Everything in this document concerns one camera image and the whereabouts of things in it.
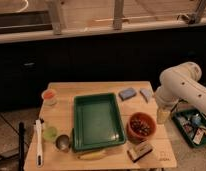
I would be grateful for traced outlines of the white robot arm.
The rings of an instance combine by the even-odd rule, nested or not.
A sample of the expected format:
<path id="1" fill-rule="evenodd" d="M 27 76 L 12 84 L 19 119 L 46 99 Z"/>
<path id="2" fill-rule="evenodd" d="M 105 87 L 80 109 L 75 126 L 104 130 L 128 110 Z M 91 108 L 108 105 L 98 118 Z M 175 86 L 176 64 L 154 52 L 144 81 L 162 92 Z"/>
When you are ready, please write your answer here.
<path id="1" fill-rule="evenodd" d="M 165 123 L 180 99 L 206 115 L 206 87 L 199 83 L 201 76 L 201 68 L 194 62 L 185 62 L 161 72 L 160 86 L 154 93 L 158 124 Z"/>

